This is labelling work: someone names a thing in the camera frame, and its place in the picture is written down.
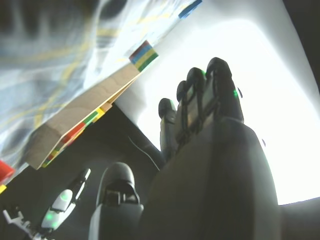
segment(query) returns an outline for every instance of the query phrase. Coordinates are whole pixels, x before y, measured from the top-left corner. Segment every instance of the green light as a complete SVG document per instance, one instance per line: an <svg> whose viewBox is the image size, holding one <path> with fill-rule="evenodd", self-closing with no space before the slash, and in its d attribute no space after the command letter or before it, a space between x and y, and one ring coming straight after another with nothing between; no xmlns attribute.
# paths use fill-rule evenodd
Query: green light
<svg viewBox="0 0 320 240"><path fill-rule="evenodd" d="M63 201L67 201L67 200L68 200L68 196L65 195L65 194L61 195L60 198L61 198L61 200L63 200Z"/></svg>
<svg viewBox="0 0 320 240"><path fill-rule="evenodd" d="M56 221L56 222L54 222L54 223L52 223L52 225L51 225L51 227L54 229L54 228L56 228L58 226L58 222Z"/></svg>
<svg viewBox="0 0 320 240"><path fill-rule="evenodd" d="M233 90L233 96L234 96L235 98L237 98L237 97L238 97L237 90Z"/></svg>
<svg viewBox="0 0 320 240"><path fill-rule="evenodd" d="M45 218L46 218L47 220L51 220L53 217L54 217L54 216L53 216L51 213L48 213L48 214L45 216Z"/></svg>

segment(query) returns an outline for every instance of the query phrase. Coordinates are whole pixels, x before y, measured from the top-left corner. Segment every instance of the wire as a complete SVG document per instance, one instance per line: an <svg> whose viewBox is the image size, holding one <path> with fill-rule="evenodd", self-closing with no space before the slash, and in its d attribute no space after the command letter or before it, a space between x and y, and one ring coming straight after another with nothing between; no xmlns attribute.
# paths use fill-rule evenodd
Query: wire
<svg viewBox="0 0 320 240"><path fill-rule="evenodd" d="M134 143L134 141L132 141L132 139L131 139L129 136L128 136L128 138L129 138L130 142L131 142L137 149L139 149L142 153L144 153L145 155L148 156L148 158L151 160L151 162L153 163L153 165L155 166L155 168L158 170L158 172L160 172L159 167L157 166L157 164L155 163L155 161L151 158L151 156L150 156L148 153L146 153L145 151L143 151L140 147L138 147L138 146Z"/></svg>

